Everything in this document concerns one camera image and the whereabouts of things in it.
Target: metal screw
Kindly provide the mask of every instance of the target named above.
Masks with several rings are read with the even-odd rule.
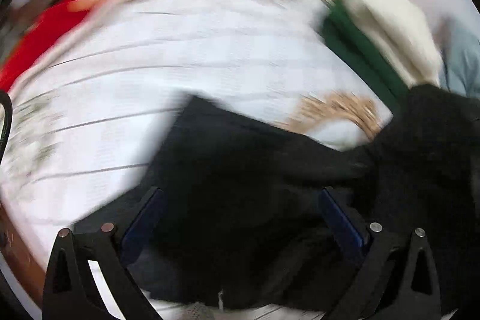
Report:
[[[113,231],[113,228],[115,228],[115,225],[113,223],[105,223],[102,225],[102,232],[111,232]]]
[[[380,223],[371,223],[370,229],[374,232],[380,232],[383,229],[383,227]]]
[[[425,231],[421,228],[415,228],[415,234],[418,237],[423,238],[423,236],[425,236]]]
[[[60,236],[61,238],[64,238],[65,236],[67,236],[68,234],[70,233],[70,229],[68,228],[62,228],[58,231],[58,236]]]

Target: green fabric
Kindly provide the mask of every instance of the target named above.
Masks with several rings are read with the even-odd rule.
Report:
[[[320,27],[325,44],[396,112],[408,87],[375,45],[355,26],[341,0]]]

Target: striped white fabric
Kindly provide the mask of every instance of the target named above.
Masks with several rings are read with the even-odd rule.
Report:
[[[268,123],[302,95],[346,91],[388,109],[322,43],[324,0],[128,0],[102,6],[61,38],[14,85],[2,196],[38,260],[56,233],[134,186],[168,132],[185,92]],[[311,135],[335,148],[364,140],[338,121]],[[122,318],[98,270],[106,304]],[[165,320],[181,306],[152,302]],[[217,320],[313,320],[267,306]]]

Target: beige pattern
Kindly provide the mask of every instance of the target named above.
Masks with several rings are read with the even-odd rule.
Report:
[[[328,120],[338,119],[352,121],[370,140],[380,131],[378,114],[372,99],[338,92],[331,93],[324,101],[314,97],[302,97],[296,112],[278,126],[290,132],[305,134]]]

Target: black fabric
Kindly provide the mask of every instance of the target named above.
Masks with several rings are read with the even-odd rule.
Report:
[[[372,143],[337,152],[193,98],[140,185],[74,231],[118,221],[158,186],[168,213],[129,267],[151,297],[216,306],[223,290],[232,309],[328,310],[356,269],[325,227],[315,190],[348,187],[368,220],[405,235],[426,230],[446,313],[480,276],[470,182],[479,113],[467,98],[416,87]]]

